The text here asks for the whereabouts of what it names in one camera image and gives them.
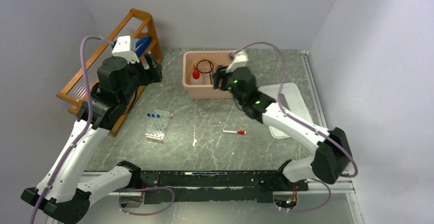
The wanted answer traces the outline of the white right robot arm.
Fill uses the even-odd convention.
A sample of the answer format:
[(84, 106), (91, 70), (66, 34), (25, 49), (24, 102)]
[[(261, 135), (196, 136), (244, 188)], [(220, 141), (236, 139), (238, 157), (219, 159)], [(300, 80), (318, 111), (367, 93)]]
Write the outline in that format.
[(281, 165), (276, 177), (280, 189), (289, 190), (297, 181), (311, 178), (334, 184), (343, 176), (352, 154), (342, 129), (324, 128), (295, 115), (283, 106), (282, 98), (275, 100), (260, 92), (246, 66), (230, 71), (219, 65), (212, 78), (213, 87), (229, 91), (247, 117), (284, 132), (311, 152), (309, 158)]

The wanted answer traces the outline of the blue stapler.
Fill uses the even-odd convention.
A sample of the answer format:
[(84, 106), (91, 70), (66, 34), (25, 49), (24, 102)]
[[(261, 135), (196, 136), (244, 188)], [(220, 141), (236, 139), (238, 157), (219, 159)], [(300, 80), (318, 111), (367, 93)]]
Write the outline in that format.
[(144, 36), (136, 42), (135, 53), (137, 57), (141, 57), (144, 54), (144, 52), (146, 52), (146, 49), (151, 44), (151, 42), (152, 42), (152, 38), (149, 36)]

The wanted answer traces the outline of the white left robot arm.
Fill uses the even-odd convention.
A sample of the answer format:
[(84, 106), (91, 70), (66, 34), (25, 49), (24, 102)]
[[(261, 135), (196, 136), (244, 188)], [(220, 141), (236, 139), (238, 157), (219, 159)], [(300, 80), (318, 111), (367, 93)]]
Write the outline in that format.
[(115, 56), (103, 61), (64, 149), (45, 178), (23, 191), (23, 201), (60, 223), (78, 223), (91, 205), (109, 193), (143, 186), (140, 168), (128, 161), (91, 181), (80, 181), (98, 145), (138, 98), (139, 88), (162, 81), (161, 63), (150, 52), (143, 56), (136, 63)]

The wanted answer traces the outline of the pink plastic bin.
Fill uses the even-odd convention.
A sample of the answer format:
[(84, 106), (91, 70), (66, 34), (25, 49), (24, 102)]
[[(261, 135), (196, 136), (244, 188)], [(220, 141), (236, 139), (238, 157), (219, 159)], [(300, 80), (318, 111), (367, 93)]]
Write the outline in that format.
[(230, 99), (232, 94), (229, 91), (213, 89), (212, 84), (191, 85), (190, 67), (196, 59), (210, 58), (218, 65), (229, 65), (231, 59), (230, 51), (188, 51), (183, 56), (183, 78), (182, 83), (191, 99)]

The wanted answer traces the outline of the white bottle red cap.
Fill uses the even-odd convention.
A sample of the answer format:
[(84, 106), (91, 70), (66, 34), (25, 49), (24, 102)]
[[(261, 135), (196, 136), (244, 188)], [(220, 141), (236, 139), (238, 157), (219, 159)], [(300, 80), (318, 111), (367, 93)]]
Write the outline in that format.
[(202, 77), (201, 72), (198, 70), (196, 65), (193, 65), (193, 71), (190, 78), (191, 85), (203, 85), (204, 79)]

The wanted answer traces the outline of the black wire tripod stand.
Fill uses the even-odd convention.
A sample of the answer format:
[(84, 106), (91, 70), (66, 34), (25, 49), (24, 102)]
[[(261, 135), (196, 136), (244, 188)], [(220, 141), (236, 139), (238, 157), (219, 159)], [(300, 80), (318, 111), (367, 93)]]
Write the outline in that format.
[(213, 84), (214, 63), (210, 59), (201, 59), (196, 66), (202, 74), (204, 84)]

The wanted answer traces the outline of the clear test tube rack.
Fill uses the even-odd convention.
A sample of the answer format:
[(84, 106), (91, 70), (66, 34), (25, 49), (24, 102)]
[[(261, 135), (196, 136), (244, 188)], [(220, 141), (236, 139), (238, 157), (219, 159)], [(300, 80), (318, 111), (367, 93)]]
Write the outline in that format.
[(168, 128), (168, 124), (172, 115), (169, 111), (154, 109), (154, 111), (148, 114), (160, 115), (160, 118), (148, 117), (147, 129), (145, 136), (148, 141), (163, 144), (165, 132)]

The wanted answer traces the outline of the orange wooden rack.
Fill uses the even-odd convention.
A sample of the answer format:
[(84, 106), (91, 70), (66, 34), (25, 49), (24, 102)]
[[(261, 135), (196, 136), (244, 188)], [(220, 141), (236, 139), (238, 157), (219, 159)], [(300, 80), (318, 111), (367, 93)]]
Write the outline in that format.
[[(157, 62), (161, 62), (163, 55), (161, 52), (157, 32), (153, 17), (150, 13), (137, 9), (130, 9), (127, 16), (109, 35), (109, 40), (116, 40), (119, 36), (130, 35), (138, 42), (142, 38), (146, 38), (145, 49), (147, 53), (152, 53)], [(106, 43), (103, 43), (86, 62), (88, 78), (90, 85), (94, 85), (97, 81), (97, 68), (102, 64), (103, 60), (111, 56), (111, 49)], [(79, 70), (68, 84), (56, 95), (59, 99), (72, 105), (68, 112), (76, 115), (79, 108), (85, 100), (84, 80), (82, 78), (82, 70)]]

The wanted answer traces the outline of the red white marker pen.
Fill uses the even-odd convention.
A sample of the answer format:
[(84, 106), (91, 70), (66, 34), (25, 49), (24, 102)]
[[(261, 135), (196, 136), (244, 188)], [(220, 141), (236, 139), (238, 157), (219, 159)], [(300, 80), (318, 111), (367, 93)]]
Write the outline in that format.
[(246, 134), (246, 131), (244, 131), (244, 130), (239, 130), (239, 131), (233, 131), (233, 130), (222, 130), (222, 133), (245, 135), (245, 134)]

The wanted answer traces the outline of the yellow rubber tubing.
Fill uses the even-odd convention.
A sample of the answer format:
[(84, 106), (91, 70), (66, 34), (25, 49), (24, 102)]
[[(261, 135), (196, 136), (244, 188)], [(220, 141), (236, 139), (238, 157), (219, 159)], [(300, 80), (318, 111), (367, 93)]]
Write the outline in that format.
[(198, 72), (201, 75), (211, 76), (214, 73), (216, 62), (210, 58), (196, 59), (190, 67), (190, 73)]

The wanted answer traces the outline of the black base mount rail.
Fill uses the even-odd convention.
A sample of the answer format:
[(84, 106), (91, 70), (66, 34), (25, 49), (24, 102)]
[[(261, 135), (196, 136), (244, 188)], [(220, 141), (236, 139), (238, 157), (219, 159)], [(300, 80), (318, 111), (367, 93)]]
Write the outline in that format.
[(307, 180), (288, 181), (276, 170), (142, 171), (133, 173), (128, 189), (144, 191), (144, 204), (244, 201), (273, 203), (278, 192), (307, 191)]

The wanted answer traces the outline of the white plastic lid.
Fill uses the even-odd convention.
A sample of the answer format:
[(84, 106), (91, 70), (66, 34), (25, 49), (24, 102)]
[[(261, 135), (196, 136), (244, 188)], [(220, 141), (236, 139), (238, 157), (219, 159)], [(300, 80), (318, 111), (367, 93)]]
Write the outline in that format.
[[(258, 90), (278, 101), (279, 84), (265, 85), (258, 88)], [(285, 97), (286, 105), (292, 113), (297, 116), (313, 123), (312, 117), (307, 109), (304, 99), (301, 96), (300, 90), (295, 83), (285, 83), (283, 86), (282, 94)]]

